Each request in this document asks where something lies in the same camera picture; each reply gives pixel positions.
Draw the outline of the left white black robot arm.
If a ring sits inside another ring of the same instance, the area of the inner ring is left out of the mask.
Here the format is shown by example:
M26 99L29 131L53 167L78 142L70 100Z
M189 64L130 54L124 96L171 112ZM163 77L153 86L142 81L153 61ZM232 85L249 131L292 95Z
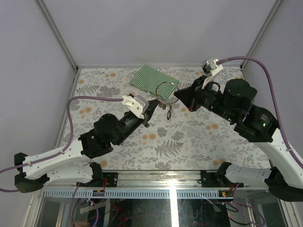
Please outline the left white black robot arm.
M86 187L104 187L101 165L91 162L87 166L69 167L72 162L101 157L121 145L139 126L148 127L159 101L143 101L132 97L123 104L128 107L121 119L107 113L94 123L93 129L68 142L65 146L36 156L18 153L14 164L18 170L15 187L21 193L30 193L54 184L79 184Z

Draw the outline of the large silver keyring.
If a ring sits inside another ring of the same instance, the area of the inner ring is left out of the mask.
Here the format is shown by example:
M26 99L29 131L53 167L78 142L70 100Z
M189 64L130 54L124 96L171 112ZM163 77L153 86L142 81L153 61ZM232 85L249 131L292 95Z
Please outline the large silver keyring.
M177 82L164 81L156 87L155 95L160 102L160 108L166 110L167 106L171 106L179 100L173 95L175 91L179 91Z

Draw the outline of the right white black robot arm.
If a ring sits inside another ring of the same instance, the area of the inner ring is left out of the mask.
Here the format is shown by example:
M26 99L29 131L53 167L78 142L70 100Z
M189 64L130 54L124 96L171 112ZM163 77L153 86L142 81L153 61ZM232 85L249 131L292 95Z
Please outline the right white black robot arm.
M216 182L223 187L238 183L262 187L281 200L302 202L303 169L286 147L275 116L253 104L257 90L243 79L229 80L223 91L213 89L215 82L204 86L205 80L206 76L201 76L174 96L191 112L203 107L227 120L274 164L271 168L251 168L223 162L215 173Z

